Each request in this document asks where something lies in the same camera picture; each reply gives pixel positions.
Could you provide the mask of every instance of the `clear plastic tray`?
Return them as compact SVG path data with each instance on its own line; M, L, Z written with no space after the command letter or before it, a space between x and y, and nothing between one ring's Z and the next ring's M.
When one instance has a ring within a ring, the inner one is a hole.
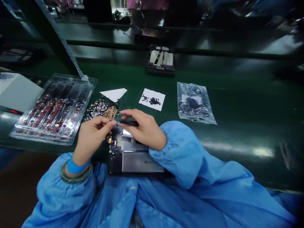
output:
M46 82L32 105L15 124L11 137L69 146L97 84L72 75L55 74Z

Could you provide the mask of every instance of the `screwdriver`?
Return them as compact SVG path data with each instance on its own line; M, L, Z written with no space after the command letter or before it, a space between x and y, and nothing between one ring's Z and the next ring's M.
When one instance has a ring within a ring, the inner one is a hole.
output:
M139 127L139 124L136 120L120 120L119 122L125 125Z

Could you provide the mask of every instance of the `hand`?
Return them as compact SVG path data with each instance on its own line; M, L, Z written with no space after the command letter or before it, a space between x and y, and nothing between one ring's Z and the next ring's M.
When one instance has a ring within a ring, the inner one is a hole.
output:
M133 119L139 123L138 128L118 123L137 141L158 151L162 150L166 146L167 137L159 128L153 116L150 116L138 109L122 110L120 111L120 114L124 115L121 119L133 117Z
M116 121L101 116L82 123L73 154L74 163L79 166L86 164L116 124Z

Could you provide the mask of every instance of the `workbench surface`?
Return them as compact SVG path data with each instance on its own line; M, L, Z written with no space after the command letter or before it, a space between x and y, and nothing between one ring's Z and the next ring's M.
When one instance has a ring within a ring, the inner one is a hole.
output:
M145 73L146 52L111 52L119 58L99 62L78 60L85 74L98 79L91 102L101 98L100 91L126 88L128 91L120 99L124 109L140 109L154 116L158 124L170 120L181 121L195 132L210 154L224 161L241 163L263 186L282 191L302 190L304 93L296 83L274 78L274 71L281 69L285 62L180 54L176 55L176 76L170 79ZM56 59L44 60L31 68L16 67L14 70L48 77L53 73L68 73ZM179 119L177 82L207 87L218 125ZM138 103L144 88L166 95L162 111ZM11 113L1 114L1 146L53 154L74 151L77 136L69 147L9 137L18 118L18 115ZM287 153L296 161L296 166L289 170L280 143L287 143ZM96 160L106 162L106 147L104 144L95 153Z

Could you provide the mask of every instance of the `red light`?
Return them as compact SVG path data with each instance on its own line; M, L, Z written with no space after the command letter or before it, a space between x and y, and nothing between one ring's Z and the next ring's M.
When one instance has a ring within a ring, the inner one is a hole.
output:
M15 111L15 110L10 110L12 113L14 113L14 114L18 114L19 112L18 111Z

